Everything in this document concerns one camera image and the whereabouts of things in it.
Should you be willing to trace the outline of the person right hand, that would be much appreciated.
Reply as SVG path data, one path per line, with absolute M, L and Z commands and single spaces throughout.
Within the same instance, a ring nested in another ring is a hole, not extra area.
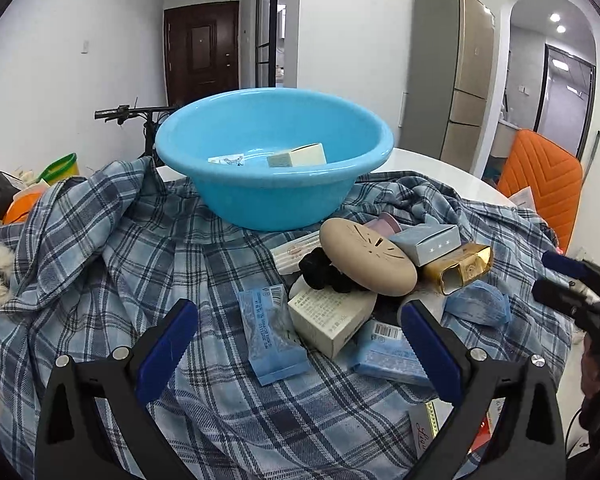
M 581 390 L 585 399 L 591 400 L 600 391 L 600 366 L 591 350 L 592 338 L 586 333 L 581 358 Z

